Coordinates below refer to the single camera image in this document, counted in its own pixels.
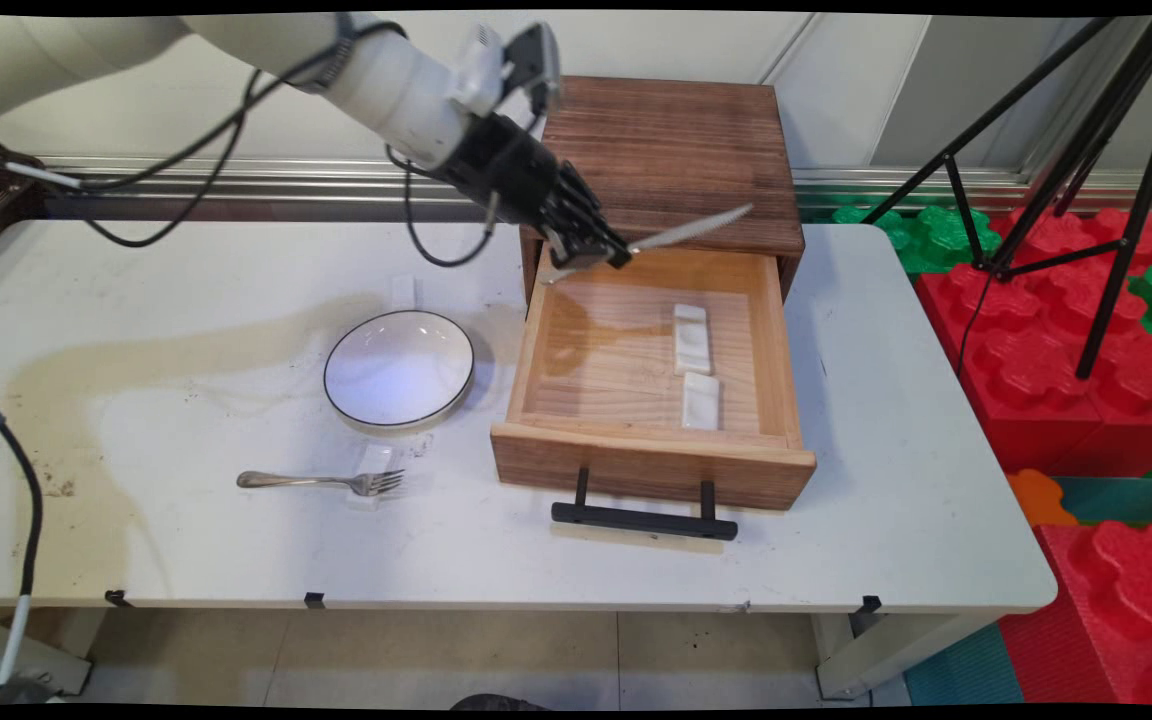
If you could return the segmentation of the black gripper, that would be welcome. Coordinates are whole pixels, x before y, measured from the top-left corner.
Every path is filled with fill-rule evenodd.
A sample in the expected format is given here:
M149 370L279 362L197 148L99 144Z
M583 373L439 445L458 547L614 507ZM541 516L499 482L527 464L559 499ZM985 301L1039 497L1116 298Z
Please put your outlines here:
M558 272L584 272L600 264L620 270L634 260L575 165L558 159L529 129L502 114L473 120L458 147L435 168L434 179L484 209L488 227L539 229Z

